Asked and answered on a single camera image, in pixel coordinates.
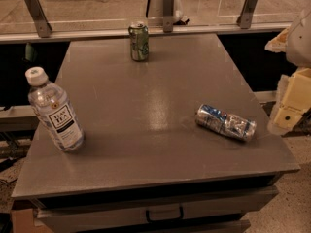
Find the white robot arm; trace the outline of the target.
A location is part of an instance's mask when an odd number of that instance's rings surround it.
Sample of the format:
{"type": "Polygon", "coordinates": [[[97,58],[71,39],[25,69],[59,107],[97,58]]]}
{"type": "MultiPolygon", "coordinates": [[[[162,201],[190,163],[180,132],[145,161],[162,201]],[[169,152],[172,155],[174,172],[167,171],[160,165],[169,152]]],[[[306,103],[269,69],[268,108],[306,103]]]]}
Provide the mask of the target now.
{"type": "Polygon", "coordinates": [[[303,9],[291,26],[270,40],[265,49],[284,52],[287,61],[297,67],[290,76],[281,76],[268,122],[271,133],[285,135],[311,109],[311,8],[303,9]]]}

